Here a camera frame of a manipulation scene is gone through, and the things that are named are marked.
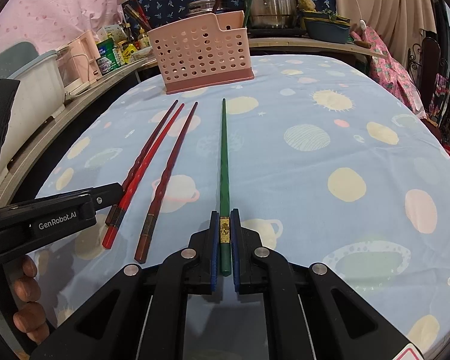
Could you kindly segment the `person's left hand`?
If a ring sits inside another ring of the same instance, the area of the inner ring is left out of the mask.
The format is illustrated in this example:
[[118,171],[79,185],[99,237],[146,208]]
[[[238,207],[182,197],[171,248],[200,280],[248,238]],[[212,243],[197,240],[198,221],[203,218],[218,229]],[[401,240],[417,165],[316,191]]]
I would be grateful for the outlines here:
[[49,336],[37,273],[27,255],[0,263],[0,359],[29,359]]

